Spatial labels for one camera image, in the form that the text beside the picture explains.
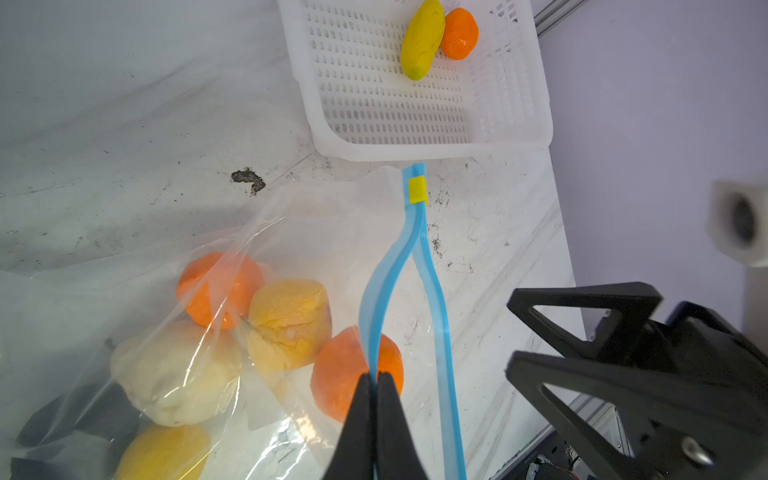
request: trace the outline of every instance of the dark stain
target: dark stain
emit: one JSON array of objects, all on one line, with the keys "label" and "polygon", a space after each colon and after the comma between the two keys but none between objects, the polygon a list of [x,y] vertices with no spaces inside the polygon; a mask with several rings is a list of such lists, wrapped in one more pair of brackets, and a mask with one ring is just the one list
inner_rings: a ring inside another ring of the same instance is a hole
[{"label": "dark stain", "polygon": [[451,198],[449,197],[448,191],[446,189],[442,189],[438,192],[437,197],[435,198],[435,202],[438,205],[445,205],[448,206],[448,203],[451,201]]},{"label": "dark stain", "polygon": [[435,255],[437,255],[438,257],[442,258],[442,253],[440,253],[440,239],[439,238],[435,238],[432,241],[432,249],[435,251]]},{"label": "dark stain", "polygon": [[295,451],[296,451],[296,449],[290,449],[290,452],[286,453],[280,460],[277,461],[277,463],[281,463],[283,460],[288,458],[288,455],[294,453]]},{"label": "dark stain", "polygon": [[244,168],[243,170],[232,172],[230,179],[233,182],[239,184],[253,184],[250,188],[251,195],[256,195],[261,189],[266,187],[264,180],[256,175],[253,170],[248,167]]}]

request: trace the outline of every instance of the screw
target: screw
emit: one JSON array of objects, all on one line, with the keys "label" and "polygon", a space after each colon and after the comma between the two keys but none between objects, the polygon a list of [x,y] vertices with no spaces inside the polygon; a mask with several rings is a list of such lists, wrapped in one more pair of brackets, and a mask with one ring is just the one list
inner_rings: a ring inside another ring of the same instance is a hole
[{"label": "screw", "polygon": [[707,450],[704,450],[702,446],[699,445],[699,442],[692,439],[691,437],[683,437],[683,441],[680,446],[682,446],[685,456],[688,457],[693,463],[697,463],[698,465],[702,466],[709,466],[714,464],[710,453]]}]

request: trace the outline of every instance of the white table surface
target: white table surface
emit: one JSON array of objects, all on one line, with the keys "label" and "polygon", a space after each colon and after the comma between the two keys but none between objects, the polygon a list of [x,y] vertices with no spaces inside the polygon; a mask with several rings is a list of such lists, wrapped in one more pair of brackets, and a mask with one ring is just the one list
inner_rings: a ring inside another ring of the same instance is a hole
[{"label": "white table surface", "polygon": [[[0,45],[0,270],[30,275],[242,225],[256,202],[230,174],[244,167],[265,180],[259,197],[378,166],[314,151],[275,2],[14,0],[0,5]],[[514,349],[551,350],[506,300],[519,286],[572,286],[571,261],[547,151],[430,161],[428,172],[468,476],[489,478],[545,426],[504,368]],[[584,337],[578,311],[548,314]],[[409,421],[434,425],[437,399],[422,400]],[[290,425],[258,432],[253,451],[272,445],[273,459],[257,468],[258,453],[228,455],[253,435],[232,429],[204,478],[283,478],[294,464],[291,475],[319,475]],[[428,472],[441,471],[439,432],[414,437]]]}]

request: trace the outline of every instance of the white plastic basket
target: white plastic basket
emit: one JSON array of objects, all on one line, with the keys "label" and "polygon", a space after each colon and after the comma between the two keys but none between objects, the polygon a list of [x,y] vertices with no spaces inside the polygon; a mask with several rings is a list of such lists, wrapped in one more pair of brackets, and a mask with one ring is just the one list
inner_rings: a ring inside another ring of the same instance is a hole
[{"label": "white plastic basket", "polygon": [[546,148],[552,118],[530,0],[443,3],[472,13],[477,47],[461,61],[439,51],[412,81],[400,49],[421,2],[279,0],[315,148],[351,161]]}]

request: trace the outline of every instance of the dirt stain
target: dirt stain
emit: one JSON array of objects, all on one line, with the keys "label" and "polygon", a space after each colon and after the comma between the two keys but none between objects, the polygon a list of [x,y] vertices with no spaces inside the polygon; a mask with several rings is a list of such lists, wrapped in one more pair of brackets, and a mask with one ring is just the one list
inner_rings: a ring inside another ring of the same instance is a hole
[{"label": "dirt stain", "polygon": [[468,265],[467,263],[458,263],[458,262],[451,262],[447,266],[449,272],[453,273],[474,273],[475,269],[472,267],[472,265]]},{"label": "dirt stain", "polygon": [[437,255],[438,257],[442,258],[442,253],[440,252],[440,239],[439,238],[435,238],[432,241],[432,249],[435,251],[435,255]]},{"label": "dirt stain", "polygon": [[250,187],[251,196],[256,195],[261,189],[266,187],[264,180],[248,167],[245,167],[243,170],[232,172],[230,179],[238,184],[252,184]]}]

